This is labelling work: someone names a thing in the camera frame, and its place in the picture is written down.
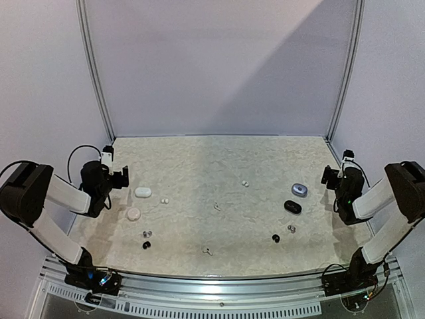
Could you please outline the blue earbud charging case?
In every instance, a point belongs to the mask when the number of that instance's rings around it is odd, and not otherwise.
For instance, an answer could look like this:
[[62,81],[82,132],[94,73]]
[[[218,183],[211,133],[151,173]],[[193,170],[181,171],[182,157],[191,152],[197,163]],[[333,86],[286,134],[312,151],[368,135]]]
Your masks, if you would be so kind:
[[295,183],[292,185],[292,193],[298,197],[305,197],[307,192],[307,187],[302,184]]

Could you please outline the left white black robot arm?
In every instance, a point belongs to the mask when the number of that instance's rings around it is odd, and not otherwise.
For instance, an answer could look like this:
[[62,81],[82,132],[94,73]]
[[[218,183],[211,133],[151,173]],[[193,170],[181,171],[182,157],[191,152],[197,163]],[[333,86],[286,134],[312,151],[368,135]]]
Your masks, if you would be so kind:
[[101,161],[89,161],[80,172],[79,188],[54,174],[50,165],[27,160],[12,163],[14,172],[1,186],[1,212],[24,228],[66,267],[65,283],[93,293],[116,295],[122,276],[94,265],[90,252],[74,242],[45,211],[50,201],[84,217],[97,218],[111,209],[110,192],[129,185],[129,169],[110,172]]

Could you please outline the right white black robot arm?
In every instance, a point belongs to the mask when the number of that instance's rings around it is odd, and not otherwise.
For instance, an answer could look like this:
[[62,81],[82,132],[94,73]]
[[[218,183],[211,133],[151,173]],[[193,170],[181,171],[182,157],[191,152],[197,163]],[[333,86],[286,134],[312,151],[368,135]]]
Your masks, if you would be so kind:
[[424,168],[415,161],[390,163],[384,177],[367,192],[365,176],[352,160],[345,158],[340,169],[326,166],[321,183],[335,192],[334,212],[346,225],[367,222],[390,207],[387,222],[379,232],[352,255],[343,272],[323,272],[321,281],[327,294],[365,288],[377,281],[376,271],[387,256],[424,220]]

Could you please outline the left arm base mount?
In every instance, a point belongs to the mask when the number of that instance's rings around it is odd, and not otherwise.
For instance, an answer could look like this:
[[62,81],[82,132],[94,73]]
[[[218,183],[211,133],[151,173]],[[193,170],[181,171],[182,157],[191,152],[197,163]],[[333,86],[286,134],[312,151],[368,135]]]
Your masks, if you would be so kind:
[[123,277],[114,270],[99,270],[96,267],[70,265],[66,267],[65,283],[89,290],[92,294],[117,296]]

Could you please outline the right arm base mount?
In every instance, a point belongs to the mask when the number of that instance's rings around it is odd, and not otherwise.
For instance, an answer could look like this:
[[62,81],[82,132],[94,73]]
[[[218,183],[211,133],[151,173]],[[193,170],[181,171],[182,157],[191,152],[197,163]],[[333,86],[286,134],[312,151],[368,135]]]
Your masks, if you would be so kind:
[[379,265],[369,265],[351,271],[343,265],[330,264],[321,273],[321,284],[325,295],[335,296],[377,285],[378,267]]

